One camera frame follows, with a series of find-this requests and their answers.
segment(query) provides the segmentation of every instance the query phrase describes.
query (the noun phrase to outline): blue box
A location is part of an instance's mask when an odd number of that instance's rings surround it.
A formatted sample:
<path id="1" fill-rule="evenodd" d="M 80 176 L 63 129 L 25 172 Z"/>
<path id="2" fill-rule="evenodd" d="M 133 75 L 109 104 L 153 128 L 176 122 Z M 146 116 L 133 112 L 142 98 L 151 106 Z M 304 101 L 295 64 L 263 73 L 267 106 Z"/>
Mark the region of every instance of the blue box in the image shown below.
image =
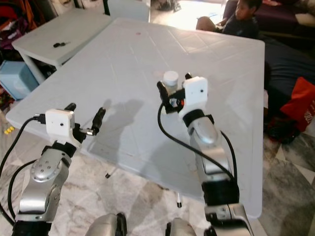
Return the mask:
<path id="1" fill-rule="evenodd" d="M 15 100 L 25 98 L 38 86 L 25 62 L 7 60 L 0 67 L 0 84 Z"/>

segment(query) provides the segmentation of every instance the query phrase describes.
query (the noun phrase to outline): white bottle cap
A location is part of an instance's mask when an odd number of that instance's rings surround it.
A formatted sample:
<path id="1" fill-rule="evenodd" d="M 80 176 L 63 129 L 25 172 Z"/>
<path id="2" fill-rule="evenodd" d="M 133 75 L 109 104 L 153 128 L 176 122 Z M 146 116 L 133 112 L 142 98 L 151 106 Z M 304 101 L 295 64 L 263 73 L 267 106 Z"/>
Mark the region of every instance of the white bottle cap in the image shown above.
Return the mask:
<path id="1" fill-rule="evenodd" d="M 167 86 L 175 86 L 178 81 L 178 73 L 176 71 L 166 71 L 163 76 L 163 82 Z"/>

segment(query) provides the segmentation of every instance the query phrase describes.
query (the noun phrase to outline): white chair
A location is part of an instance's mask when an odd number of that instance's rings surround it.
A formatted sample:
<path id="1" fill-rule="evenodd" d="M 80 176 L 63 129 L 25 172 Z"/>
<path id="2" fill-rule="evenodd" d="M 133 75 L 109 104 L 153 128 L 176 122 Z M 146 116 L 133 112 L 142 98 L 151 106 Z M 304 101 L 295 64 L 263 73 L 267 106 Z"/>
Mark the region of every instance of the white chair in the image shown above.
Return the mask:
<path id="1" fill-rule="evenodd" d="M 108 0 L 107 4 L 112 19 L 123 17 L 150 21 L 150 0 Z"/>

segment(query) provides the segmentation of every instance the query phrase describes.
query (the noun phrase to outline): boy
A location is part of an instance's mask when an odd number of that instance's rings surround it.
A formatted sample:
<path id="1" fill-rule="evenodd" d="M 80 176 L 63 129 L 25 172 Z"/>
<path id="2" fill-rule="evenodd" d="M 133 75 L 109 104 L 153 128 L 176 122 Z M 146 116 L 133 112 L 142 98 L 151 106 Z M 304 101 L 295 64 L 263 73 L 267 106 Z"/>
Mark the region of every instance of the boy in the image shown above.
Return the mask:
<path id="1" fill-rule="evenodd" d="M 209 17 L 203 16 L 198 19 L 196 30 L 221 32 L 246 38 L 258 37 L 258 24 L 254 13 L 259 9 L 262 0 L 238 0 L 235 13 L 227 20 L 225 18 L 218 23 L 223 29 L 219 30 Z"/>

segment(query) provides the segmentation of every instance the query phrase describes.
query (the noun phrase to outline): cable connector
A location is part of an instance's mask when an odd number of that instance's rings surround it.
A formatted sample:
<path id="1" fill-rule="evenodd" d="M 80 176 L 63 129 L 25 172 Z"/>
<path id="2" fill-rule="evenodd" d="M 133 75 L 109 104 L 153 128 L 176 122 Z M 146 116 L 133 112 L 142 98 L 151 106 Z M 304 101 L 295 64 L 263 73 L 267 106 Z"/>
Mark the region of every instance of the cable connector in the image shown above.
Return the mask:
<path id="1" fill-rule="evenodd" d="M 34 118 L 36 119 L 36 121 L 40 122 L 41 124 L 46 124 L 45 114 L 36 114 Z"/>

